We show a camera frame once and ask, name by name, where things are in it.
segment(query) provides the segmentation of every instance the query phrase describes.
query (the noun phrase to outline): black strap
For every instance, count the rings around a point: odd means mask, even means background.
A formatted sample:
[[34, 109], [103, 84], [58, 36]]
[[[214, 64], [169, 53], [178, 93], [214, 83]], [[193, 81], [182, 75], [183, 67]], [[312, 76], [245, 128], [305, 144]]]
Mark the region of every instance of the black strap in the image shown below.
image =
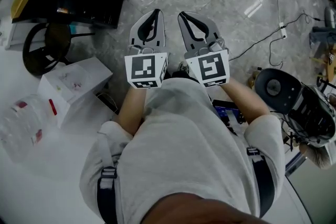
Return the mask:
[[254, 161], [252, 164], [256, 175], [259, 197], [260, 197], [260, 217], [262, 218], [273, 204], [275, 197], [275, 186], [271, 171], [267, 165], [265, 156], [260, 154], [256, 148], [247, 148], [248, 156], [259, 155], [262, 160]]
[[[101, 171], [101, 177], [97, 185], [97, 203], [101, 218], [106, 224], [117, 224], [116, 191], [114, 179], [117, 177], [117, 170], [114, 167], [106, 167]], [[101, 181], [109, 181], [111, 188], [101, 188]]]

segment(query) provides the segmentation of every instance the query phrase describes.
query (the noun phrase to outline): white power adapter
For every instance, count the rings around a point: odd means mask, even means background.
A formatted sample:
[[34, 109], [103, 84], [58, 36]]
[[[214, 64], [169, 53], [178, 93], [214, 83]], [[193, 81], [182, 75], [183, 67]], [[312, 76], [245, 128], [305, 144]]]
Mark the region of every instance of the white power adapter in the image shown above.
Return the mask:
[[282, 28], [282, 26], [284, 23], [280, 23], [279, 26], [280, 26], [280, 31], [281, 31], [281, 36], [283, 37], [283, 39], [286, 39], [287, 38], [287, 32], [286, 32], [286, 29], [285, 28]]

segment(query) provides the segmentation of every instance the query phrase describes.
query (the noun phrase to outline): white marker cube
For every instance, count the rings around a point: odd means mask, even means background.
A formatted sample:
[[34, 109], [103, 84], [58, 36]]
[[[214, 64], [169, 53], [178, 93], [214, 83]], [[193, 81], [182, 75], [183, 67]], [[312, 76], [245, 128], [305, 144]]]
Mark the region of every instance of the white marker cube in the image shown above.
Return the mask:
[[127, 81], [137, 89], [159, 88], [168, 67], [168, 54], [125, 56]]
[[227, 50], [186, 59], [199, 83], [207, 88], [229, 82], [229, 55]]

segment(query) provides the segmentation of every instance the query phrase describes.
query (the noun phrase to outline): sneaker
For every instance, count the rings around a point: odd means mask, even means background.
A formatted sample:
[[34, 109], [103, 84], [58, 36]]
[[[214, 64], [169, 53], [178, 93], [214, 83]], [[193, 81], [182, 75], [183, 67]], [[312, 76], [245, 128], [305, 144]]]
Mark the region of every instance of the sneaker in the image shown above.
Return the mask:
[[187, 72], [187, 74], [189, 74], [189, 66], [188, 66], [188, 64], [185, 65], [185, 61], [182, 61], [180, 63], [180, 65], [178, 66], [178, 70], [179, 71], [185, 71], [185, 72]]

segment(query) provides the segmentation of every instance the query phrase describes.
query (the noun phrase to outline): strap adjuster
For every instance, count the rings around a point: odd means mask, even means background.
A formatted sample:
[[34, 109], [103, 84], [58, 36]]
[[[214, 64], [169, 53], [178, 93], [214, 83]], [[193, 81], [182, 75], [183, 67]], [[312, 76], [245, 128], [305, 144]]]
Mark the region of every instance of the strap adjuster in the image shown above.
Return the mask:
[[101, 171], [100, 178], [116, 179], [117, 178], [117, 169], [113, 166], [108, 166], [108, 167], [103, 168], [103, 170]]

